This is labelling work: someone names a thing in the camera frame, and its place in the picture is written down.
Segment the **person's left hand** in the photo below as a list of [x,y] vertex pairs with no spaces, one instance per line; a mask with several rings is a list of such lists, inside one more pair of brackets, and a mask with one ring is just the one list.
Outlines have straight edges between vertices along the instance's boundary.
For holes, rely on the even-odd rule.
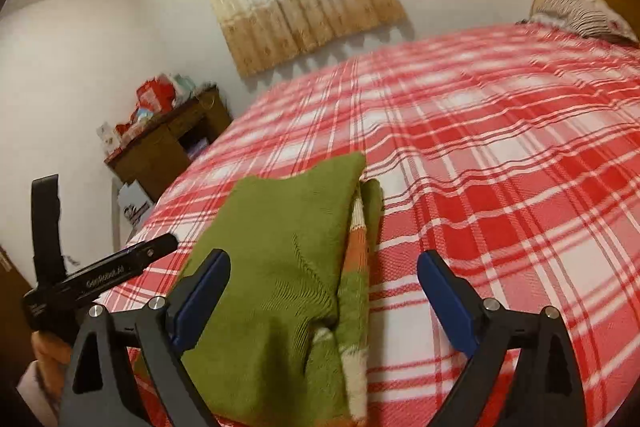
[[64,388],[72,348],[51,333],[33,332],[32,349],[46,388],[54,395],[59,395]]

